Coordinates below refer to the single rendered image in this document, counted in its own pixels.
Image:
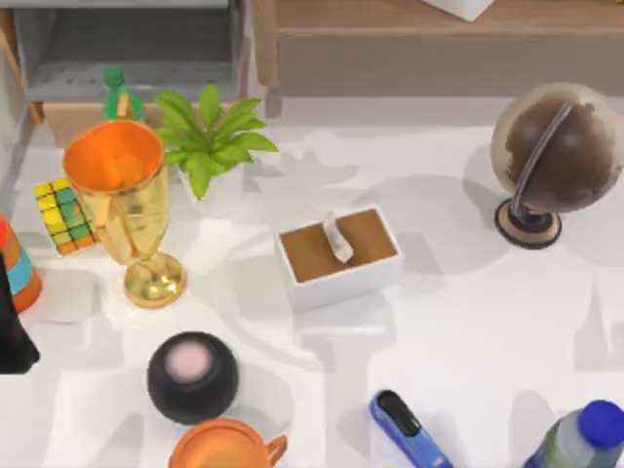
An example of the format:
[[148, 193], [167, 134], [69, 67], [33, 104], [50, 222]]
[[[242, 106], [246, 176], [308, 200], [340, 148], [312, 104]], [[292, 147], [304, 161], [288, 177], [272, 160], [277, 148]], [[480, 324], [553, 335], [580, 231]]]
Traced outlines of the white tissue box wooden lid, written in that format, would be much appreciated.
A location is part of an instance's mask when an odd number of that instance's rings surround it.
[[296, 311], [382, 290], [401, 274], [404, 262], [376, 205], [279, 232], [275, 250]]

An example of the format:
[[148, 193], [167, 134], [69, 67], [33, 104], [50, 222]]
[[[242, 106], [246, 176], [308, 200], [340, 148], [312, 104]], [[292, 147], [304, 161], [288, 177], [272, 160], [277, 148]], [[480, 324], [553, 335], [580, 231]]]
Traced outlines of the green plant in white pot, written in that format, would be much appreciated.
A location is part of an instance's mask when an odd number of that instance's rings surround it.
[[206, 85], [197, 106], [182, 94], [164, 90], [155, 98], [163, 113], [157, 135], [165, 144], [166, 162], [188, 179], [194, 197], [203, 199], [214, 178], [250, 163], [252, 153], [276, 152], [277, 145], [259, 131], [265, 123], [255, 110], [258, 97], [222, 106], [215, 85]]

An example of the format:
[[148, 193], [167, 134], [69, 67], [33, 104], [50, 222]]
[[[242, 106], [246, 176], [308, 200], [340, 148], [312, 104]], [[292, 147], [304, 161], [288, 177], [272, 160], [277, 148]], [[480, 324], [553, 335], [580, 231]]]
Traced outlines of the black round speaker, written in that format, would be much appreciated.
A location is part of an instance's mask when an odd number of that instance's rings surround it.
[[203, 331], [169, 337], [153, 353], [147, 369], [147, 393], [169, 420], [196, 425], [221, 416], [239, 387], [239, 367], [230, 347]]

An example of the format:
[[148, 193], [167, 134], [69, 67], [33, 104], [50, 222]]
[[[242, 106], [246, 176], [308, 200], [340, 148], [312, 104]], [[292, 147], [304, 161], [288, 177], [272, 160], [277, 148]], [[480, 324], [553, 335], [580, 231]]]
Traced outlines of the gold trophy cup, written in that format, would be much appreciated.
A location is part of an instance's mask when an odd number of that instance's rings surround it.
[[161, 138], [142, 122], [101, 122], [64, 150], [62, 167], [108, 255], [125, 267], [124, 293], [155, 309], [184, 292], [186, 271], [160, 247], [170, 220]]

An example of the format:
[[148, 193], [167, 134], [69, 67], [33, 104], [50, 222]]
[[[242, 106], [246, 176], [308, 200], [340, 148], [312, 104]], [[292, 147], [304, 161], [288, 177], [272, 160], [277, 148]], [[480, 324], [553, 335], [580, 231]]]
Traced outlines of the blue stapler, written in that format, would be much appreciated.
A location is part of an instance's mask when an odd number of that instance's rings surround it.
[[370, 415], [414, 468], [454, 468], [404, 400], [393, 390], [376, 392]]

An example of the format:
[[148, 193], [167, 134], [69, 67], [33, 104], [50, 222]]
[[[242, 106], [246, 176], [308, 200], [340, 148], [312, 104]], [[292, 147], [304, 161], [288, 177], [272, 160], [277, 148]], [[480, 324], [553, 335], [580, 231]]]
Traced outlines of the green bottle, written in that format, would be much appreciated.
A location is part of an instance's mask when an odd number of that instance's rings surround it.
[[120, 66], [106, 66], [103, 69], [103, 81], [105, 85], [103, 117], [105, 120], [144, 120], [142, 101], [126, 85], [125, 74]]

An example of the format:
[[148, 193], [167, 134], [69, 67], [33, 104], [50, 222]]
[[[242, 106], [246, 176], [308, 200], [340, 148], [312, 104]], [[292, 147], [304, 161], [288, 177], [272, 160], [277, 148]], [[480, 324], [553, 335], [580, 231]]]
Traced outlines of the wooden shelf unit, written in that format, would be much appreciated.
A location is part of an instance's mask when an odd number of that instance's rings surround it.
[[551, 81], [624, 97], [624, 0], [250, 0], [258, 82], [283, 98], [507, 98]]

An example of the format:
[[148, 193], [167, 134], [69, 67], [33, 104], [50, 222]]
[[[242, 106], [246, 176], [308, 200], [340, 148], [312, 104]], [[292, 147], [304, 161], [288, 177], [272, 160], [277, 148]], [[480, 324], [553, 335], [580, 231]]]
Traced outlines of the colourful puzzle cube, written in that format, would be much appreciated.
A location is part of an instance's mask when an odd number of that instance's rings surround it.
[[43, 224], [59, 255], [73, 254], [98, 242], [92, 221], [67, 178], [37, 184], [33, 192]]

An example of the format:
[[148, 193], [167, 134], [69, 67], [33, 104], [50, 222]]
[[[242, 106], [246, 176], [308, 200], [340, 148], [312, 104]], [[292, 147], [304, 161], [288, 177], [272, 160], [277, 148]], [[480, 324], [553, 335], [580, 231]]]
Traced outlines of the pulled-out drawer grey pierced inside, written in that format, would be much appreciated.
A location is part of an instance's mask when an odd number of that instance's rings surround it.
[[197, 102], [245, 93], [245, 0], [4, 0], [12, 7], [24, 91], [42, 103], [58, 147], [103, 118], [104, 69], [118, 66], [159, 124], [166, 89]]

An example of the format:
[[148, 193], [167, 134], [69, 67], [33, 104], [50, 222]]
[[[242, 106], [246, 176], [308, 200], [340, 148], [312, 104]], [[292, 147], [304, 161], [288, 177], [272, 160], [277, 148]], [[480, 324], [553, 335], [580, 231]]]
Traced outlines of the brown globe on stand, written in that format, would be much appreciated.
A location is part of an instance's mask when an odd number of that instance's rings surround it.
[[509, 194], [495, 210], [498, 232], [545, 249], [560, 237], [563, 214], [601, 200], [624, 173], [624, 113], [584, 85], [539, 85], [498, 117], [490, 160]]

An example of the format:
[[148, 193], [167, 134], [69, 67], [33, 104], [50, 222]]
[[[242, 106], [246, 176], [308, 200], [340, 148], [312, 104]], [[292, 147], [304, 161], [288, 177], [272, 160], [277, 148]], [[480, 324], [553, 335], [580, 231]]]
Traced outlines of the white box on shelf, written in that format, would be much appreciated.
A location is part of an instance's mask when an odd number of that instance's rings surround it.
[[424, 4], [458, 19], [473, 22], [496, 0], [421, 0]]

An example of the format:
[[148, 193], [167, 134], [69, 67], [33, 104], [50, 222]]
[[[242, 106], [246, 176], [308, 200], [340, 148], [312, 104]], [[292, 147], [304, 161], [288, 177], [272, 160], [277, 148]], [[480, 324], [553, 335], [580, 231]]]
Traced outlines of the orange and blue striped can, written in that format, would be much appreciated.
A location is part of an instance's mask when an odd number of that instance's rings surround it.
[[0, 214], [0, 253], [4, 257], [13, 303], [17, 312], [21, 313], [38, 299], [42, 282], [30, 256], [3, 214]]

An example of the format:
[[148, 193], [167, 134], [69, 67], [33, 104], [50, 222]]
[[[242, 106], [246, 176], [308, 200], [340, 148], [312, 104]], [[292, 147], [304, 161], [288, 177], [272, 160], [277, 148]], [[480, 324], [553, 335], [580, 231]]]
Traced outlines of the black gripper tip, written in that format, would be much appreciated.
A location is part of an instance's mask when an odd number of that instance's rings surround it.
[[39, 360], [39, 350], [18, 317], [0, 252], [0, 374], [26, 374]]

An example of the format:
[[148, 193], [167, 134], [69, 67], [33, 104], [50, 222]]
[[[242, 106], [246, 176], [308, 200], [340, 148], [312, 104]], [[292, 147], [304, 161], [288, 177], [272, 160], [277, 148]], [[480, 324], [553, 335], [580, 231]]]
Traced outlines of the clear bottle with blue cap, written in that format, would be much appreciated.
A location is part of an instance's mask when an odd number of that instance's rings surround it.
[[624, 409], [595, 400], [560, 418], [522, 468], [616, 468], [624, 452]]

